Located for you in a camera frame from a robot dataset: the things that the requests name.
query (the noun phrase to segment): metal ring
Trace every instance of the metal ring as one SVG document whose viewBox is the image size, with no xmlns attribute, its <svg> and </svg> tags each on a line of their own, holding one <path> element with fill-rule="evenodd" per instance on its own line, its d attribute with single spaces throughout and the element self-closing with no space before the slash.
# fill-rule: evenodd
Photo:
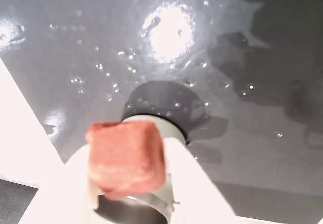
<svg viewBox="0 0 323 224">
<path fill-rule="evenodd" d="M 152 193 L 145 193 L 136 197 L 133 196 L 127 196 L 129 199 L 139 201 L 141 203 L 144 203 L 158 212 L 160 212 L 165 219 L 167 220 L 167 223 L 171 223 L 171 216 L 174 211 L 174 208 L 172 205 L 167 204 L 162 199 L 160 199 L 158 196 L 152 194 Z"/>
</svg>

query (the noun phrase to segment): glossy surface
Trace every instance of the glossy surface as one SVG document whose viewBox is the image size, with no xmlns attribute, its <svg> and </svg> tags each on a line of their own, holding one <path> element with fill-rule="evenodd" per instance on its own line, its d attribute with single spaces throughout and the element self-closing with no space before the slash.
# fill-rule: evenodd
<svg viewBox="0 0 323 224">
<path fill-rule="evenodd" d="M 321 198 L 322 2 L 0 0 L 0 56 L 64 162 L 93 122 L 154 113 L 214 181 Z"/>
</svg>

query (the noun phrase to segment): white plastic holder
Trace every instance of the white plastic holder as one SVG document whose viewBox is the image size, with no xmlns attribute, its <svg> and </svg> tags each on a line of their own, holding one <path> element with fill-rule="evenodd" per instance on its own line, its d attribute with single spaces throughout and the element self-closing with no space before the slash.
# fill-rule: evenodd
<svg viewBox="0 0 323 224">
<path fill-rule="evenodd" d="M 152 121 L 164 142 L 166 184 L 153 192 L 173 207 L 171 224 L 235 223 L 236 218 L 212 180 L 185 146 L 185 138 L 172 123 L 151 115 L 136 115 L 124 122 Z"/>
</svg>

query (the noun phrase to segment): red sponge cube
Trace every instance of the red sponge cube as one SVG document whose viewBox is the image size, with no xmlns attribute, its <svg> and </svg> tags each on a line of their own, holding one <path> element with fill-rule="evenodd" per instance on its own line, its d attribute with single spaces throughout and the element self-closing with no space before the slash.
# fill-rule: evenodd
<svg viewBox="0 0 323 224">
<path fill-rule="evenodd" d="M 85 138 L 89 177 L 106 198 L 136 196 L 165 184 L 163 141 L 153 122 L 95 123 Z"/>
</svg>

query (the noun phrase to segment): gray wet surface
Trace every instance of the gray wet surface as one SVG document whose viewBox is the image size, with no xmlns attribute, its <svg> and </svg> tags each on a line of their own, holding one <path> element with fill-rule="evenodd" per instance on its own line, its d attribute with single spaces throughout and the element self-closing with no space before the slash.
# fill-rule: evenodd
<svg viewBox="0 0 323 224">
<path fill-rule="evenodd" d="M 0 56 L 62 161 L 93 122 L 160 115 L 239 215 L 317 223 L 322 3 L 0 0 Z"/>
</svg>

